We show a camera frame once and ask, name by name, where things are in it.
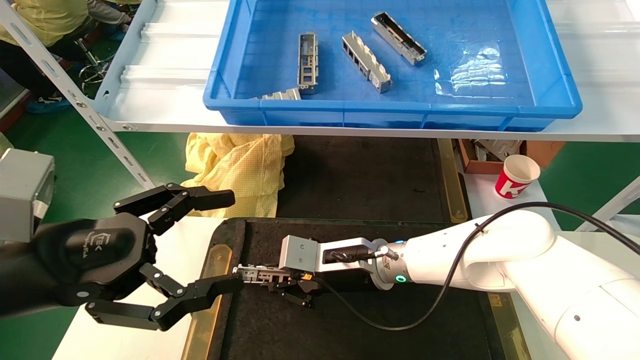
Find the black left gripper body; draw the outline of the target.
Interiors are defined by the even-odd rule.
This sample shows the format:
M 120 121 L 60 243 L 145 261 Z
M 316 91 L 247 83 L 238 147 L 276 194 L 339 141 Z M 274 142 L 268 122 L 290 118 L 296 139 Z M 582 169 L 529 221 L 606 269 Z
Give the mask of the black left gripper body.
M 128 213 L 46 224 L 35 233 L 34 249 L 52 280 L 48 296 L 70 307 L 125 299 L 146 282 L 140 269 L 155 264 L 157 254 L 146 221 Z

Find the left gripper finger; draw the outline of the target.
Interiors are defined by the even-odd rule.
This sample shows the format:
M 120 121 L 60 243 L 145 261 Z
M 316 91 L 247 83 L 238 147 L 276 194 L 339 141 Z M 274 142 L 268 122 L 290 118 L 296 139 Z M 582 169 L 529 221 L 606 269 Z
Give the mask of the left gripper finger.
M 164 332 L 190 313 L 211 309 L 218 296 L 238 292 L 245 284 L 241 275 L 232 273 L 181 285 L 149 263 L 142 265 L 139 272 L 151 287 L 166 296 L 164 303 L 146 306 L 94 300 L 85 306 L 87 313 L 103 325 Z
M 210 191 L 205 186 L 183 187 L 166 183 L 117 200 L 113 209 L 116 214 L 137 217 L 151 214 L 147 218 L 148 228 L 151 234 L 160 236 L 192 211 L 230 208 L 235 203 L 231 190 Z

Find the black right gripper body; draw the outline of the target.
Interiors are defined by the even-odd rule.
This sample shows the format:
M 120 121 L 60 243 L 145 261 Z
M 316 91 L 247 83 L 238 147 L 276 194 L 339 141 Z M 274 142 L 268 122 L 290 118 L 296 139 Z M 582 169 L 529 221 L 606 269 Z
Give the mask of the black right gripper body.
M 338 292 L 378 291 L 374 250 L 366 244 L 320 244 L 307 280 L 323 280 Z

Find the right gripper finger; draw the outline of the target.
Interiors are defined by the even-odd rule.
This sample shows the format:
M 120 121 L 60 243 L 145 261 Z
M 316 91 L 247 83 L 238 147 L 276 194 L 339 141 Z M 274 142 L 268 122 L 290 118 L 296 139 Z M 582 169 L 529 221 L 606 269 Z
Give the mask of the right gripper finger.
M 313 296 L 317 292 L 317 283 L 311 280 L 285 277 L 282 280 L 268 282 L 267 289 L 293 305 L 311 308 L 313 306 Z

